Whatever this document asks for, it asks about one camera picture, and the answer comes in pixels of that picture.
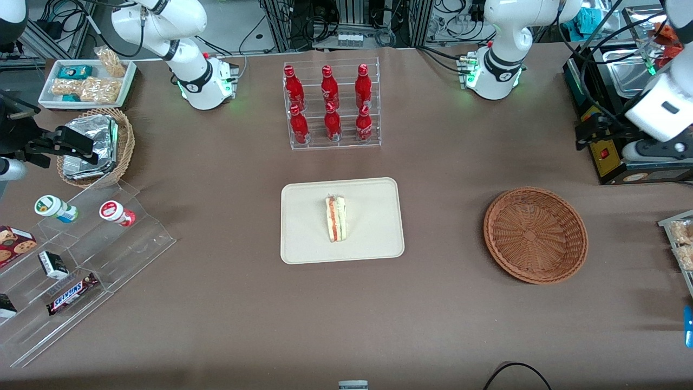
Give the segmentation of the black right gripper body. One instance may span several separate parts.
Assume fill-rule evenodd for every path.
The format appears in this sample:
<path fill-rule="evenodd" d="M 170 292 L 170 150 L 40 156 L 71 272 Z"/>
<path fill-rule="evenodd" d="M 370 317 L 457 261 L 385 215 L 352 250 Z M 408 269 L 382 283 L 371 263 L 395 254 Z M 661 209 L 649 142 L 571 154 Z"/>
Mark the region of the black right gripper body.
<path fill-rule="evenodd" d="M 41 109 L 10 92 L 2 91 L 1 154 L 2 157 L 49 167 L 50 155 L 58 155 L 48 131 L 37 126 L 33 116 Z"/>

